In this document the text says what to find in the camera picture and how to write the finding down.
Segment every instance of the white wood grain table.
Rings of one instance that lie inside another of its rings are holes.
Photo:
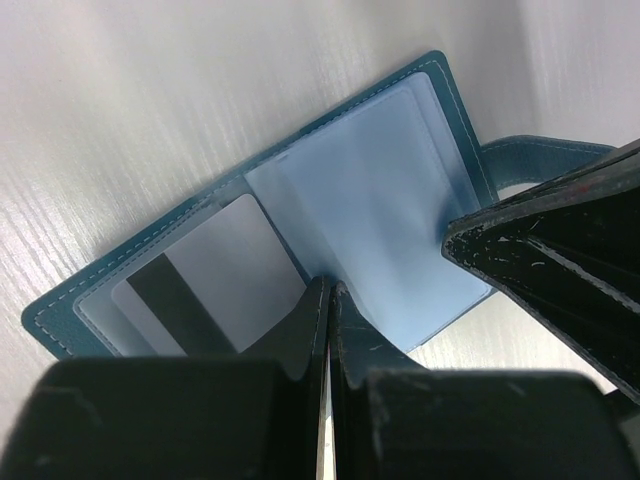
[[[638,18],[636,0],[0,0],[0,432],[53,361],[26,304],[430,49],[481,142],[640,136]],[[609,388],[501,295],[414,355]]]

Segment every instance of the card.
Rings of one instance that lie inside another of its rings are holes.
[[[242,352],[304,288],[247,194],[118,283],[111,297],[157,353],[197,355]]]
[[[480,208],[425,73],[415,73],[246,175],[309,277],[343,280],[404,351],[490,287],[442,257],[451,220]]]

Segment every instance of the white card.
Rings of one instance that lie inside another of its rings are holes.
[[[305,285],[260,206],[243,195],[112,290],[164,355],[241,352],[296,305]]]

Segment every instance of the wallet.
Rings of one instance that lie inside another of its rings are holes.
[[[83,268],[23,325],[58,358],[242,352],[325,275],[406,352],[492,293],[442,257],[449,222],[610,150],[531,136],[480,146],[433,51]]]

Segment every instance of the white stitching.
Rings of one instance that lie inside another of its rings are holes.
[[[449,93],[451,94],[451,99],[453,100],[453,104],[456,107],[456,110],[458,111],[458,117],[460,118],[460,121],[462,123],[462,127],[464,128],[464,131],[467,135],[467,138],[469,139],[469,143],[471,144],[471,149],[473,150],[473,154],[476,157],[476,161],[478,162],[478,166],[480,167],[480,172],[482,173],[482,177],[484,179],[485,185],[487,186],[487,189],[489,190],[489,195],[491,196],[491,198],[493,199],[493,192],[491,187],[489,186],[489,182],[487,180],[486,174],[484,172],[484,169],[482,168],[482,163],[480,163],[480,157],[478,155],[478,152],[476,151],[476,147],[473,144],[473,141],[471,140],[471,134],[469,133],[469,130],[467,129],[467,125],[464,122],[464,119],[462,117],[462,111],[460,110],[460,107],[458,105],[458,102],[456,101],[456,97],[453,94],[453,90],[451,88],[451,84],[449,83],[449,79],[447,78],[447,75],[444,71],[444,69],[442,68],[442,66],[440,66],[440,63],[438,62],[438,60],[429,60],[428,62],[422,63],[420,65],[418,65],[417,67],[409,70],[408,72],[406,72],[405,74],[403,74],[402,76],[400,76],[400,78],[398,78],[397,80],[394,80],[393,82],[389,82],[387,85],[385,85],[384,87],[379,88],[378,90],[376,90],[375,92],[367,95],[365,98],[363,98],[362,100],[360,100],[359,102],[356,102],[355,104],[353,104],[351,107],[349,107],[348,109],[346,109],[344,112],[342,112],[340,115],[336,115],[335,117],[327,120],[325,123],[323,123],[322,125],[319,125],[318,127],[314,128],[312,131],[310,131],[309,133],[307,133],[305,135],[308,136],[311,133],[315,132],[316,130],[318,130],[319,128],[322,128],[323,126],[325,126],[326,124],[333,122],[335,120],[337,120],[338,118],[342,117],[343,115],[345,115],[346,113],[350,112],[351,110],[353,110],[354,108],[356,108],[358,105],[366,102],[367,100],[369,100],[371,97],[377,95],[378,93],[382,92],[383,90],[386,90],[387,88],[389,88],[392,85],[395,85],[396,83],[398,83],[400,80],[403,80],[404,78],[408,77],[409,75],[411,75],[412,73],[417,72],[418,70],[420,70],[423,67],[426,67],[427,65],[430,65],[432,63],[435,63],[438,67],[438,69],[440,70],[440,72],[442,73],[445,82],[447,83],[447,88],[449,89]],[[282,151],[284,151],[286,148],[288,148],[290,145],[286,145],[284,146],[282,149],[280,149],[279,151],[275,152],[273,155],[270,155],[267,158],[264,158],[263,160],[261,160],[260,162],[256,163],[255,165],[251,165],[248,168],[256,168],[259,165],[261,165],[262,163],[264,163],[265,161],[269,160],[270,158],[273,158],[274,156],[278,155],[279,153],[281,153]],[[168,235],[171,231],[173,231],[175,228],[177,228],[181,223],[183,223],[184,221],[186,221],[191,215],[193,215],[195,213],[194,209],[199,208],[200,206],[202,206],[204,204],[204,202],[206,202],[212,195],[214,195],[216,192],[218,192],[219,190],[221,190],[222,188],[226,187],[227,185],[229,185],[229,183],[233,182],[234,180],[236,180],[238,177],[244,175],[245,173],[247,173],[248,168],[242,169],[238,172],[238,174],[236,176],[234,176],[233,178],[229,179],[227,182],[225,182],[224,184],[220,185],[218,188],[216,188],[215,190],[213,190],[212,192],[208,193],[205,197],[203,197],[202,199],[198,200],[196,203],[194,203],[191,207],[187,208],[183,213],[181,213],[180,215],[178,215],[174,220],[170,220],[169,223],[161,226],[158,230],[156,230],[155,232],[153,232],[150,236],[145,237],[143,239],[142,242],[137,243],[133,246],[133,248],[127,250],[123,255],[120,255],[114,262],[111,262],[109,264],[107,264],[107,267],[109,265],[113,265],[113,263],[123,259],[127,254],[133,252],[134,250],[137,250],[138,247],[144,245],[146,242],[148,242],[151,238],[155,237],[158,233],[160,233],[162,230],[166,229],[167,227],[169,227],[170,225],[173,225],[174,223],[178,222],[178,220],[183,219],[183,221],[177,223],[173,228],[169,229],[166,233],[166,235]],[[103,285],[106,281],[108,281],[111,277],[113,277],[113,275],[115,275],[117,272],[122,271],[124,268],[126,268],[128,265],[130,265],[133,261],[135,261],[137,258],[139,258],[141,255],[143,255],[146,251],[148,251],[148,249],[151,248],[151,245],[146,248],[145,250],[139,252],[138,254],[134,255],[132,258],[130,258],[127,262],[125,262],[123,265],[121,265],[120,267],[118,267],[116,270],[114,270],[113,272],[111,272],[111,274],[107,277],[105,277],[101,282],[98,282],[98,284],[96,286],[94,286],[93,288],[91,288],[90,290],[88,290],[86,293],[84,293],[81,298],[86,298],[87,296],[89,296],[91,293],[93,293],[95,290],[97,290],[98,288],[100,288],[101,285]],[[96,275],[98,275],[99,273],[103,272],[104,270],[106,270],[107,267],[101,268],[100,270],[98,270],[95,274],[90,275],[89,278],[87,280],[90,280],[94,277],[96,277]],[[71,293],[73,290],[75,290],[77,287],[79,287],[80,285],[84,284],[87,280],[82,280],[80,283],[78,283],[78,285],[72,287],[72,289],[70,289],[67,293]],[[54,301],[53,303],[50,303],[49,305],[47,305],[47,308],[51,308],[53,305],[55,305],[57,303],[57,300]],[[71,353],[71,351],[69,351],[69,349],[67,347],[65,347],[57,338],[55,338],[49,331],[47,331],[47,329],[40,323],[38,322],[38,318],[44,314],[46,311],[45,310],[41,310],[39,311],[36,316],[33,319],[34,324],[40,328],[40,330],[42,330],[45,334],[47,334],[49,337],[51,337],[51,339],[53,341],[55,341],[58,345],[60,345],[70,356],[73,356],[73,354]],[[93,322],[91,322],[91,320],[88,319],[88,317],[85,316],[85,319],[91,324],[93,325]]]

